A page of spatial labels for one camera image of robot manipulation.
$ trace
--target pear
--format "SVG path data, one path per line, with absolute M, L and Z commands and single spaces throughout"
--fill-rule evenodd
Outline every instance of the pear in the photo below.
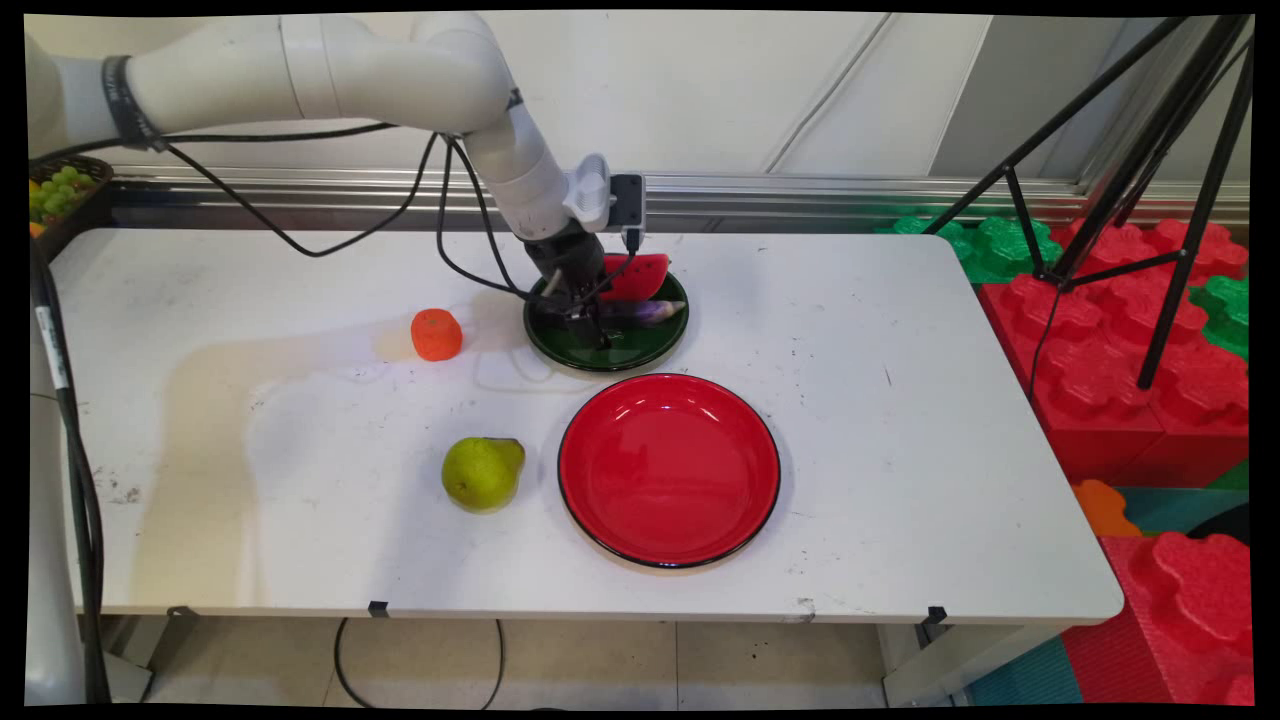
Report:
M 444 492 L 471 512 L 494 512 L 516 497 L 525 448 L 515 438 L 468 437 L 444 455 Z

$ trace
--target orange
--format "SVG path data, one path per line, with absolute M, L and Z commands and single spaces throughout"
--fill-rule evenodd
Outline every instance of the orange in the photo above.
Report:
M 448 360 L 462 350 L 462 328 L 448 310 L 431 307 L 413 315 L 410 334 L 413 350 L 430 363 Z

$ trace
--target grapes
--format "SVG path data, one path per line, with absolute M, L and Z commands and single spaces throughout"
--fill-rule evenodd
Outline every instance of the grapes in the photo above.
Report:
M 92 176 L 72 165 L 63 165 L 40 184 L 28 178 L 27 215 L 32 223 L 54 224 L 74 211 L 95 184 Z

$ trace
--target red plate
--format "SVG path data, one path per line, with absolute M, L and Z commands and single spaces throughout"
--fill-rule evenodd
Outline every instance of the red plate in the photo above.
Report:
M 595 542 L 654 568 L 739 550 L 778 500 L 778 448 L 739 396 L 690 375 L 600 391 L 561 441 L 564 505 Z

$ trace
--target tile floor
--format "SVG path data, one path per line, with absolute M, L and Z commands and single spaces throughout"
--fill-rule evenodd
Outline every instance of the tile floor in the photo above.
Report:
M 174 618 L 147 702 L 355 706 L 333 671 L 334 619 Z M 494 710 L 883 707 L 872 625 L 503 621 Z M 343 669 L 366 701 L 477 708 L 493 691 L 488 620 L 352 620 Z

